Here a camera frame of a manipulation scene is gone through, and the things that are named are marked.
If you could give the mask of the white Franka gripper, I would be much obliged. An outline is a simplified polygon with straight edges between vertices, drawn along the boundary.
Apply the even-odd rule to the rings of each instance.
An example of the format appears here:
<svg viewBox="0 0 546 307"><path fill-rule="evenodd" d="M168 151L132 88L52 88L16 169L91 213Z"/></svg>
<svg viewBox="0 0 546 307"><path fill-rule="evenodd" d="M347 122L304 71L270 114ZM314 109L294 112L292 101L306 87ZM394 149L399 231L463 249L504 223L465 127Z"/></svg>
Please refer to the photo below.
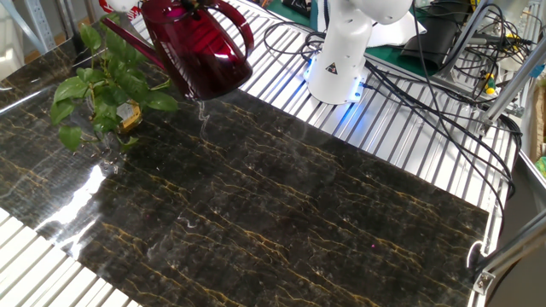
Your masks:
<svg viewBox="0 0 546 307"><path fill-rule="evenodd" d="M106 0L108 6L117 12L129 12L139 3L139 0ZM200 18L198 9L200 3L198 0L181 0L185 13L184 18L198 20Z"/></svg>

